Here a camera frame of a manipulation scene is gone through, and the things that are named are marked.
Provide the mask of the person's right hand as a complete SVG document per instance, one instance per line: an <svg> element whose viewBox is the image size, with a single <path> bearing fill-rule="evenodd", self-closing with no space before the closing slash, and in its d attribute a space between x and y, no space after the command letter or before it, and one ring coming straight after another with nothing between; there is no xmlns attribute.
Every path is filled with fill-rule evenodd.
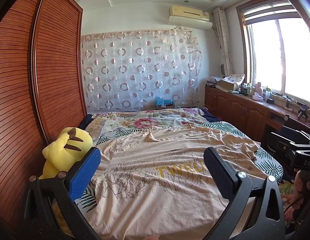
<svg viewBox="0 0 310 240"><path fill-rule="evenodd" d="M303 203L305 186L310 190L310 180L305 182L301 179L301 171L298 169L294 169L297 172L295 176L294 188L293 188L293 196L291 198L291 206L294 209L299 209L301 204Z"/></svg>

